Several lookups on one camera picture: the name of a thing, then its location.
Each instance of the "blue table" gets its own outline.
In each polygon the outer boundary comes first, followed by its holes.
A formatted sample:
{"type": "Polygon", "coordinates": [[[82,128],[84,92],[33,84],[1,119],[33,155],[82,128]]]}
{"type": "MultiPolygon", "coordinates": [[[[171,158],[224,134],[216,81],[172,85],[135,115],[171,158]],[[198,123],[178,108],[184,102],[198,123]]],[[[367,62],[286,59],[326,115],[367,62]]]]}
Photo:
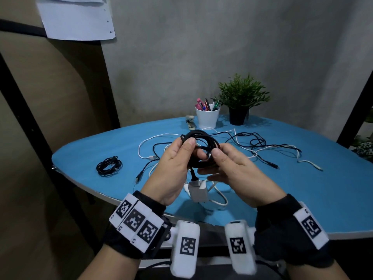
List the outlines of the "blue table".
{"type": "MultiPolygon", "coordinates": [[[[310,160],[323,168],[322,172],[311,164],[297,163],[294,150],[272,149],[260,152],[264,159],[279,165],[280,169],[253,159],[280,187],[311,209],[331,239],[373,236],[372,163],[314,132],[275,120],[250,116],[245,125],[237,127],[230,125],[226,116],[219,117],[217,131],[233,128],[237,132],[258,132],[268,144],[295,145],[302,150],[301,159],[310,160]]],[[[127,193],[142,188],[151,168],[147,168],[142,181],[135,185],[137,174],[148,161],[138,157],[139,143],[162,133],[186,134],[188,131],[184,118],[123,127],[69,143],[54,153],[52,161],[76,185],[106,201],[119,204],[127,193]],[[114,155],[122,160],[123,167],[111,177],[99,176],[96,165],[114,155]]],[[[175,138],[176,136],[163,136],[147,141],[141,147],[140,154],[145,157],[153,155],[153,144],[173,141],[175,138]]],[[[228,135],[221,134],[215,138],[224,142],[228,135]]],[[[240,143],[248,141],[247,137],[239,137],[240,143]]],[[[157,153],[161,154],[163,148],[164,145],[157,147],[157,153]]],[[[167,207],[166,212],[221,226],[232,220],[245,219],[250,226],[254,226],[256,210],[242,202],[229,186],[218,183],[217,187],[227,197],[227,207],[222,208],[211,202],[203,205],[193,203],[187,193],[182,191],[175,202],[167,207]]],[[[223,202],[214,189],[210,193],[212,199],[223,202]]]]}

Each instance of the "wrist strap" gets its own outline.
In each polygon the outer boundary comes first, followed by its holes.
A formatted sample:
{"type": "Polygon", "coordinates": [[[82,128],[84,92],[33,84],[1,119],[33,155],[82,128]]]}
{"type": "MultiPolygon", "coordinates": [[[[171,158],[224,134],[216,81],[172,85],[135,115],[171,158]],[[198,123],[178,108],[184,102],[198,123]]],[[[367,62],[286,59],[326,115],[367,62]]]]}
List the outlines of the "wrist strap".
{"type": "Polygon", "coordinates": [[[127,194],[109,218],[104,242],[125,256],[142,258],[148,249],[156,247],[155,241],[165,231],[161,218],[165,209],[139,191],[127,194]]]}
{"type": "Polygon", "coordinates": [[[325,268],[333,264],[328,237],[308,208],[290,194],[258,207],[255,245],[264,259],[325,268]]]}

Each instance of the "person's right hand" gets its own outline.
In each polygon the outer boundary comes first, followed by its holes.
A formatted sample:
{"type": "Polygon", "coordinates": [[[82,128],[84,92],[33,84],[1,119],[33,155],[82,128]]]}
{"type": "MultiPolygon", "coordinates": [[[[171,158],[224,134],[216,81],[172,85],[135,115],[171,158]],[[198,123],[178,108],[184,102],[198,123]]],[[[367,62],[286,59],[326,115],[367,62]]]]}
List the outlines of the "person's right hand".
{"type": "Polygon", "coordinates": [[[251,207],[275,202],[286,193],[268,178],[250,159],[229,143],[220,144],[221,150],[214,148],[212,156],[217,166],[198,169],[209,181],[223,182],[251,207]]]}

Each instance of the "white cup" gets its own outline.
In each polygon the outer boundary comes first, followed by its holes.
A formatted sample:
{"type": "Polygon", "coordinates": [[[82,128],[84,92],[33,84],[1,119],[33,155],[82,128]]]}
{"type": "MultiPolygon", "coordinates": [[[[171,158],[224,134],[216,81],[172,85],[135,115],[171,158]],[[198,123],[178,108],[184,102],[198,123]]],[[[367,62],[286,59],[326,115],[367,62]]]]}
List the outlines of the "white cup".
{"type": "Polygon", "coordinates": [[[219,116],[220,107],[218,107],[215,111],[201,111],[195,108],[198,117],[198,126],[200,129],[211,128],[214,129],[216,127],[217,117],[219,116]]]}

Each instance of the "green pen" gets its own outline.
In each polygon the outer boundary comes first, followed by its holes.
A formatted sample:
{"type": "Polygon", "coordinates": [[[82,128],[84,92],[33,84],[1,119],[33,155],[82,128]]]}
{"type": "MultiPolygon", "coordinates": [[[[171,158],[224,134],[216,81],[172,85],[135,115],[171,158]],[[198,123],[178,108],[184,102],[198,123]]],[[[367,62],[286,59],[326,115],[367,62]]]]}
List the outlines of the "green pen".
{"type": "Polygon", "coordinates": [[[218,105],[219,105],[219,100],[215,103],[214,108],[212,109],[212,111],[217,110],[218,105]]]}

